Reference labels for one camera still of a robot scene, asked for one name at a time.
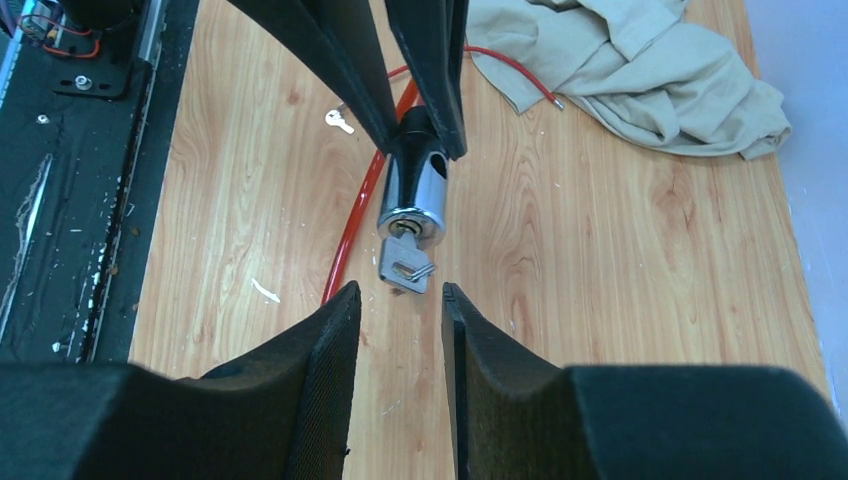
wooden tabletop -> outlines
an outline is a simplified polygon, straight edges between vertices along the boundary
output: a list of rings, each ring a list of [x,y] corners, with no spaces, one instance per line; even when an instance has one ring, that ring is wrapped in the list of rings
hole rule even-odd
[[[695,1],[687,19],[756,71],[744,2]],[[645,150],[571,105],[518,116],[470,60],[462,93],[469,153],[451,165],[431,291],[395,297],[378,280],[378,202],[347,271],[364,305],[346,477],[452,476],[445,281],[555,364],[782,365],[827,392],[775,158]],[[132,361],[199,376],[318,308],[374,152],[353,118],[353,135],[324,123],[337,103],[227,2],[201,2]]]

beige cloth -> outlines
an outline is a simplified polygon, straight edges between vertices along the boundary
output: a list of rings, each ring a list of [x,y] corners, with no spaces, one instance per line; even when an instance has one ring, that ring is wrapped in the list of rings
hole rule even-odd
[[[721,35],[681,21],[689,0],[471,0],[469,45],[514,58],[633,143],[692,156],[771,153],[791,127],[783,95],[755,79]],[[523,113],[544,96],[475,54]]]

key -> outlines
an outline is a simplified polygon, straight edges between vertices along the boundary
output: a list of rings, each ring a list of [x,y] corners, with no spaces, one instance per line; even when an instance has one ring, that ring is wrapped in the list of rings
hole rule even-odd
[[[436,271],[426,252],[418,250],[415,235],[406,232],[400,238],[383,240],[380,249],[380,279],[402,290],[427,292],[427,280]]]
[[[326,120],[327,125],[330,125],[331,127],[339,127],[344,130],[345,133],[347,133],[348,135],[353,134],[353,127],[351,127],[347,124],[347,122],[344,121],[342,113],[338,110],[330,110],[329,112],[327,112],[327,115],[324,117],[324,120]]]

white wall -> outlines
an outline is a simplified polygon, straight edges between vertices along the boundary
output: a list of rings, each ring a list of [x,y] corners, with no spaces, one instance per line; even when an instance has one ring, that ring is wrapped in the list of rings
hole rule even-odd
[[[848,1],[746,4],[762,79],[786,95],[794,128],[780,167],[834,404],[846,422]]]

black cylinder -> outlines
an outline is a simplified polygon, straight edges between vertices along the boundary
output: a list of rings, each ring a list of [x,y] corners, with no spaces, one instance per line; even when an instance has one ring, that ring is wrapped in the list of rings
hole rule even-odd
[[[80,27],[107,30],[125,22],[134,0],[59,0],[65,15]]]

